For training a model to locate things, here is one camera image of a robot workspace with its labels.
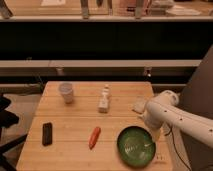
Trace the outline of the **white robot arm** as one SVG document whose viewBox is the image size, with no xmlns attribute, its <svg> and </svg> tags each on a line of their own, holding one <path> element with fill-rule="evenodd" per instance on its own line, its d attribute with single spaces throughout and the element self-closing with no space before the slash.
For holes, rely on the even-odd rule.
<svg viewBox="0 0 213 171">
<path fill-rule="evenodd" d="M 177 108 L 179 97 L 165 90 L 149 99 L 145 104 L 142 119 L 152 131 L 159 130 L 164 123 L 178 127 L 205 145 L 213 148 L 213 119 L 208 119 Z"/>
</svg>

